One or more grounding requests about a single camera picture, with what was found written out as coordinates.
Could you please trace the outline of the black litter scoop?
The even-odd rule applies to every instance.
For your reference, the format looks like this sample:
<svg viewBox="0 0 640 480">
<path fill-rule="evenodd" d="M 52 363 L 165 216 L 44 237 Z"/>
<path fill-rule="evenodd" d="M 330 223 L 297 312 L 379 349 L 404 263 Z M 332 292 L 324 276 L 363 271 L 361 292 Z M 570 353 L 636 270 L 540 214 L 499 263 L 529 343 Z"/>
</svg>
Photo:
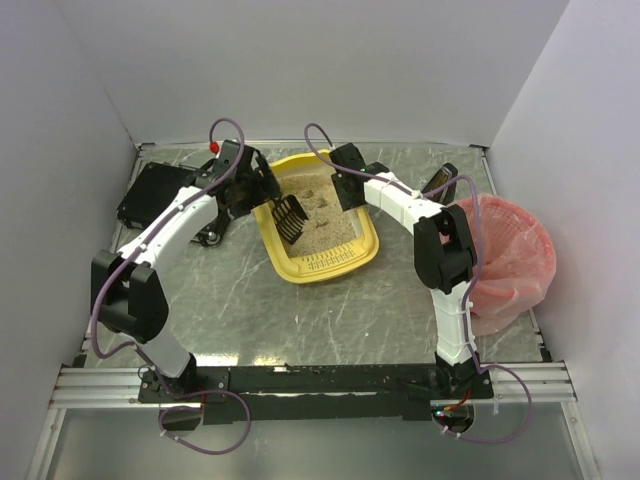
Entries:
<svg viewBox="0 0 640 480">
<path fill-rule="evenodd" d="M 302 205 L 293 194 L 273 201 L 271 215 L 280 237 L 293 245 L 303 233 L 304 223 L 308 220 Z"/>
</svg>

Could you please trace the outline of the yellow litter box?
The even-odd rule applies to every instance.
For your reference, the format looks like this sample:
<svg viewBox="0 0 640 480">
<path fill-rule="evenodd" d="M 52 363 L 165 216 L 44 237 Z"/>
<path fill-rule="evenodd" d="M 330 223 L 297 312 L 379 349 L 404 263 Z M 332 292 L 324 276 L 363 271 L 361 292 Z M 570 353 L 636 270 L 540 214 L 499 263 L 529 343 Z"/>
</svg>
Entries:
<svg viewBox="0 0 640 480">
<path fill-rule="evenodd" d="M 331 179 L 334 169 L 311 152 L 286 157 L 270 164 L 279 185 L 280 178 L 300 174 L 321 174 Z M 371 261 L 379 249 L 379 238 L 366 207 L 344 211 L 357 237 L 331 249 L 302 257 L 289 257 L 272 215 L 273 202 L 253 209 L 271 263 L 284 280 L 294 284 L 326 281 L 345 275 Z"/>
</svg>

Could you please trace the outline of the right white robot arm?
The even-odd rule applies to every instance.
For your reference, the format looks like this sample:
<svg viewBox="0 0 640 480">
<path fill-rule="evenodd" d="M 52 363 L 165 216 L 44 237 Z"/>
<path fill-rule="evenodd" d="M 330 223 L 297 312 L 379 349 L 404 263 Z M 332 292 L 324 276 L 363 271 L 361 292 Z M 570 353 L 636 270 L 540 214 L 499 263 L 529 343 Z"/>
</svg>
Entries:
<svg viewBox="0 0 640 480">
<path fill-rule="evenodd" d="M 477 254 L 464 210 L 428 199 L 379 162 L 366 164 L 352 143 L 331 149 L 329 162 L 344 210 L 376 207 L 412 234 L 414 270 L 429 289 L 435 311 L 436 364 L 451 383 L 467 381 L 476 374 L 469 294 Z"/>
</svg>

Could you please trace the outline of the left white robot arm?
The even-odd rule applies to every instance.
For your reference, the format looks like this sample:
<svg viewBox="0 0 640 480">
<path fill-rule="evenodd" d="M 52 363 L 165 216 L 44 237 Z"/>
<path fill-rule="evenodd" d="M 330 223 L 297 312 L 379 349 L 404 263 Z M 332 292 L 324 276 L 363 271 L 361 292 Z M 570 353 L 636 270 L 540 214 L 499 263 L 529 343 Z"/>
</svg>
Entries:
<svg viewBox="0 0 640 480">
<path fill-rule="evenodd" d="M 99 252 L 91 264 L 90 334 L 101 359 L 98 326 L 125 337 L 126 345 L 164 377 L 189 382 L 195 360 L 173 335 L 162 277 L 173 261 L 222 213 L 234 217 L 279 196 L 275 176 L 262 153 L 225 140 L 207 170 L 194 172 L 168 206 L 134 240 L 117 252 Z"/>
</svg>

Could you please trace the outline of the cat litter pellets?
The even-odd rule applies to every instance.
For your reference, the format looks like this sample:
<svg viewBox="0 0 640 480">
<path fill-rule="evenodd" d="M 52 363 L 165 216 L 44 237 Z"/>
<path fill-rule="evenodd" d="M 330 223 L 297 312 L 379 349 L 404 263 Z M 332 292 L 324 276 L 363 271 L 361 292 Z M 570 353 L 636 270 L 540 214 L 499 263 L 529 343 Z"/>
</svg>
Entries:
<svg viewBox="0 0 640 480">
<path fill-rule="evenodd" d="M 352 222 L 341 208 L 329 176 L 300 174 L 280 178 L 284 194 L 293 194 L 309 217 L 300 238 L 289 245 L 289 257 L 302 257 L 347 243 L 357 237 Z"/>
</svg>

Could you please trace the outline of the black flat box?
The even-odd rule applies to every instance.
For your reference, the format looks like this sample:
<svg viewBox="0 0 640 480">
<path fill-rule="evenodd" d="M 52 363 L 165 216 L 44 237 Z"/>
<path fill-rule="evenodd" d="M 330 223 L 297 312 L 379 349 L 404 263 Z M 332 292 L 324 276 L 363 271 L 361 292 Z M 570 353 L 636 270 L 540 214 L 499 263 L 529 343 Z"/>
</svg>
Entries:
<svg viewBox="0 0 640 480">
<path fill-rule="evenodd" d="M 146 229 L 175 199 L 182 187 L 207 187 L 218 177 L 218 161 L 208 160 L 201 167 L 150 162 L 137 176 L 117 208 L 117 218 L 129 228 Z M 211 192 L 217 200 L 218 214 L 195 236 L 204 247 L 217 247 L 222 242 L 234 218 L 231 207 L 231 187 L 237 178 L 234 172 Z"/>
</svg>

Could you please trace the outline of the black metronome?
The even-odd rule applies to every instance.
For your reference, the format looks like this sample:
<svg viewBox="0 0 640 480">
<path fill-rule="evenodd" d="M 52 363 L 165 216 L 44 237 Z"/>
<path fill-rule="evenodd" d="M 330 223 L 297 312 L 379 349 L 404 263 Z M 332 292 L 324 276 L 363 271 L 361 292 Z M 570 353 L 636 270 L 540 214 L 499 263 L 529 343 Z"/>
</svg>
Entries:
<svg viewBox="0 0 640 480">
<path fill-rule="evenodd" d="M 444 163 L 421 189 L 423 196 L 441 205 L 448 205 L 455 199 L 456 184 L 445 186 L 458 175 L 458 169 L 449 162 Z"/>
</svg>

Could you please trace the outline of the red basket with bag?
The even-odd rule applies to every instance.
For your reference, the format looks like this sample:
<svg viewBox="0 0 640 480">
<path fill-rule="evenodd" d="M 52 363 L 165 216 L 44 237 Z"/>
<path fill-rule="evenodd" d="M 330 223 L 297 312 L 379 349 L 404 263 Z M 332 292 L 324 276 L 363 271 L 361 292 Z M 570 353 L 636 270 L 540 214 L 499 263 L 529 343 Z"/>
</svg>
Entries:
<svg viewBox="0 0 640 480">
<path fill-rule="evenodd" d="M 544 300 L 556 273 L 556 253 L 544 226 L 502 198 L 478 198 L 483 243 L 481 275 L 472 289 L 472 331 L 495 334 Z"/>
</svg>

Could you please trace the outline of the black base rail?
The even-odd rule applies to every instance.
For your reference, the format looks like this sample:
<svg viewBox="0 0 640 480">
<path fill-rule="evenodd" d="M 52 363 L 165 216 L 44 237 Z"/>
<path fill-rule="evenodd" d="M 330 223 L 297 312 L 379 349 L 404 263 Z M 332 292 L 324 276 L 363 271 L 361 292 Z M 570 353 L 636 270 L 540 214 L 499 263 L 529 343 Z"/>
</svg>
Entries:
<svg viewBox="0 0 640 480">
<path fill-rule="evenodd" d="M 399 417 L 428 421 L 433 403 L 489 400 L 488 374 L 436 364 L 201 366 L 182 379 L 141 377 L 142 404 L 197 406 L 207 424 L 251 419 Z"/>
</svg>

